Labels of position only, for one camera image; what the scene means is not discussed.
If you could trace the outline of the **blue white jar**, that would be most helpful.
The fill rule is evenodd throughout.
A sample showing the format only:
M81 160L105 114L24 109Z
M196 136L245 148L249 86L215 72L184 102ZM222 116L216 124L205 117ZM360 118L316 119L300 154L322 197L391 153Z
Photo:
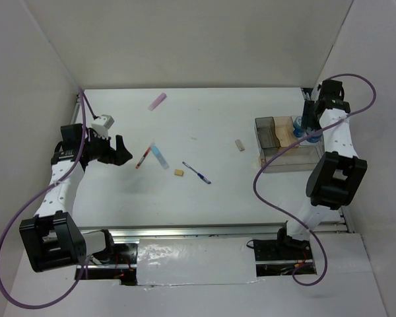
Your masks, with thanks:
M321 139L322 132L319 132L316 129L307 129L306 135L308 136L307 142L317 143Z
M303 129L302 128L302 117L301 116L297 116L295 119L294 119L294 121L293 121L293 123L292 123L292 126L293 126L293 134L294 134L294 136L296 137L296 138L301 138L301 137L303 137L304 136L304 134L305 134L305 129Z

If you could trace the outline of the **red pen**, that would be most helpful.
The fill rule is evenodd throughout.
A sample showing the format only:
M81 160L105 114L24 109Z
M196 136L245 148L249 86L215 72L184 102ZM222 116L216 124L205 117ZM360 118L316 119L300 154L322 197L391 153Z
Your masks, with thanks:
M152 142L148 146L148 148L146 149L145 153L142 155L142 157L140 158L139 162L136 164L135 169L138 170L140 168L140 166L144 163L145 159L147 158L147 156L151 152L153 146L154 146L154 142Z

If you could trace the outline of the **blue glue stick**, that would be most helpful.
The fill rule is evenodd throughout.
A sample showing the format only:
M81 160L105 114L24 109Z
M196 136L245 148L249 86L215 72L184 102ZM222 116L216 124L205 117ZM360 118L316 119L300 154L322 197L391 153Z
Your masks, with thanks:
M157 161L160 163L161 167L164 170L169 169L169 167L170 167L169 164L167 163L166 159L160 152L159 148L154 143L151 146L151 151L152 151L153 155L156 157Z

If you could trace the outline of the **pink glue stick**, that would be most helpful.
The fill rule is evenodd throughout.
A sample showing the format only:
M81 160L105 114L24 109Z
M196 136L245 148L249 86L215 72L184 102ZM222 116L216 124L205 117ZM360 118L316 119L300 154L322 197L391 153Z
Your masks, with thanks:
M147 107L149 111L153 111L159 104L167 98L166 93L161 93L151 104Z

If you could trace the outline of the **blue pen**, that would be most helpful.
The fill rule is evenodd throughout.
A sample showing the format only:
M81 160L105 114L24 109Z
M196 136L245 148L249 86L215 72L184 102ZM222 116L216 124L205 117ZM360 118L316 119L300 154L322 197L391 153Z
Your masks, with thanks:
M206 184L212 184L210 180L208 180L206 177L204 177L201 173L199 173L198 171L196 171L194 168L192 168L190 165L188 165L188 163L182 161L182 164L190 169L192 172L194 172L202 181L204 181L204 183Z

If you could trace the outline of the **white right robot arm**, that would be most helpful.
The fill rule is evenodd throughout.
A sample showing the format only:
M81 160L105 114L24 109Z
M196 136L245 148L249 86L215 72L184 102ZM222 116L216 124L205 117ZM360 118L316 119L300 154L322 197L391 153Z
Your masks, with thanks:
M297 219L278 231L275 252L282 259L307 248L310 231L332 211L351 203L368 169L367 161L354 150L350 104L344 97L342 82L324 80L317 88L317 99L305 102L300 122L294 123L307 134L321 131L325 151L308 178Z

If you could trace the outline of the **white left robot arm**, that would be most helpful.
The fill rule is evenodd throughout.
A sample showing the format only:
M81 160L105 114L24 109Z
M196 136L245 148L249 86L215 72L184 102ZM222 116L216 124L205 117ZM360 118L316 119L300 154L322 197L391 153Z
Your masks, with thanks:
M56 145L51 158L52 188L33 218L19 226L28 259L35 272L82 265L94 256L103 264L117 256L117 247L107 229L81 233L72 214L77 190L91 161L121 166L132 159L125 148L123 137L111 139L93 128L81 124L61 127L62 140Z

